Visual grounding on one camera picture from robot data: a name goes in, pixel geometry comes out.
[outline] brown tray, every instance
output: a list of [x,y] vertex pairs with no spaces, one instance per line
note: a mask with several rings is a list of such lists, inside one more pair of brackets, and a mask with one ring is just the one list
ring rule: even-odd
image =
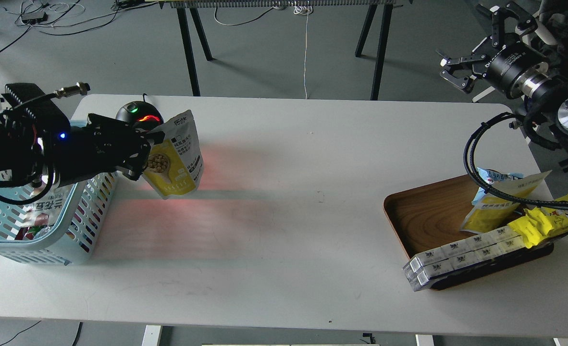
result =
[[[387,196],[384,212],[407,258],[473,235],[470,232],[460,232],[459,228],[473,208],[471,200],[477,191],[478,186],[470,177],[462,175]],[[519,216],[521,214],[513,213],[505,224]],[[451,287],[547,256],[553,249],[553,244],[547,243],[532,249],[517,250],[490,265],[448,276],[432,285],[432,289]]]

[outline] concrete floor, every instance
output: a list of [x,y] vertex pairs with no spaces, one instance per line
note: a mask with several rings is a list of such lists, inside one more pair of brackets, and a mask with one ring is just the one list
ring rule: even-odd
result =
[[[72,23],[110,12],[112,1],[84,1],[85,13]],[[18,0],[0,0],[0,6],[18,11]],[[464,95],[439,76],[440,58],[434,49],[451,55],[469,53],[484,30],[462,0],[402,1],[394,10],[383,83],[379,100],[467,102]],[[235,23],[255,17],[264,9],[222,9],[219,19]],[[374,24],[365,55],[354,57],[354,49],[365,18],[365,7],[316,7],[308,22],[307,86],[311,99],[367,100],[376,57],[378,24]],[[213,10],[200,10],[211,52],[216,61],[202,57],[195,31],[198,78],[203,96],[304,98],[303,72],[306,18],[292,9],[271,11],[251,24],[226,27],[216,24]],[[16,16],[0,9],[0,48],[25,30],[13,24]],[[107,18],[94,21],[105,23]],[[90,24],[76,26],[84,29]],[[70,29],[47,29],[67,33]],[[89,82],[95,94],[142,94],[190,96],[176,12],[165,6],[124,12],[112,24],[67,37],[51,37],[31,29],[25,37],[0,54],[0,93],[6,83],[29,82],[43,90]],[[478,83],[477,92],[484,88]],[[73,114],[79,97],[56,101],[67,115]],[[483,101],[506,103],[498,94]],[[549,166],[547,153],[537,151],[541,166]],[[550,186],[556,195],[568,189],[556,175]],[[1,320],[0,344],[33,321]],[[79,345],[139,345],[144,326],[137,324],[87,322]],[[43,321],[22,333],[10,345],[70,345],[77,322]],[[413,335],[377,334],[379,344],[411,346]],[[166,329],[161,345],[200,344],[356,344],[361,332],[333,332],[286,329],[227,329],[176,327]],[[435,337],[441,346],[551,345],[548,339]]]

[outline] table leg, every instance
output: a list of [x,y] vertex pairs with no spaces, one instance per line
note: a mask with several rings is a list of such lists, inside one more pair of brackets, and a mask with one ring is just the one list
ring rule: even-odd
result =
[[141,346],[158,346],[161,343],[162,326],[148,324],[143,333]]
[[416,346],[433,346],[433,335],[417,334]]
[[196,8],[190,9],[190,15],[192,15],[192,21],[194,22],[194,27],[197,29],[198,39],[201,41],[201,46],[203,46],[203,53],[205,53],[205,59],[207,61],[213,61],[214,58],[211,56],[211,50],[207,44],[207,38],[205,37],[205,31],[203,30],[203,23],[201,23],[201,17],[198,15],[198,10]]
[[194,53],[192,53],[192,42],[190,42],[188,19],[185,17],[185,9],[177,9],[177,18],[179,20],[179,30],[181,31],[181,41],[184,44],[185,62],[188,65],[188,74],[190,75],[192,96],[201,96],[201,92],[198,89],[197,68],[194,64]]
[[363,53],[363,47],[365,46],[365,40],[367,39],[367,34],[370,32],[370,26],[374,20],[374,15],[376,14],[376,8],[378,5],[370,5],[367,8],[367,15],[365,15],[365,22],[363,23],[363,29],[361,29],[361,36],[359,37],[359,42],[357,43],[357,50],[355,50],[355,57],[360,57]]
[[383,11],[383,22],[380,27],[380,38],[378,40],[378,54],[376,55],[376,68],[374,69],[374,83],[371,86],[370,100],[378,100],[380,91],[380,81],[383,78],[384,54],[387,50],[387,39],[389,39],[389,28],[391,26],[391,15],[393,14],[393,4],[385,4]]

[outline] plastic basket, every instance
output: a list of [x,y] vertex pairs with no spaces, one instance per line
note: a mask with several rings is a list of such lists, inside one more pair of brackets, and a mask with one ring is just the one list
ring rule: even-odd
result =
[[[117,173],[100,173],[73,184],[60,216],[49,232],[33,240],[16,240],[24,221],[21,206],[0,202],[0,255],[20,263],[80,264],[93,253],[115,186]],[[0,189],[10,198],[28,198],[29,188]]]

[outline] red light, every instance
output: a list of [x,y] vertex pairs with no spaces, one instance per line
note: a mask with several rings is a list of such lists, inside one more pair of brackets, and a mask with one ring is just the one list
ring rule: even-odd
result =
[[146,116],[144,116],[143,118],[141,118],[137,121],[148,121],[148,120],[155,120],[155,121],[161,122],[161,120],[157,116],[152,115],[152,114],[146,115]]

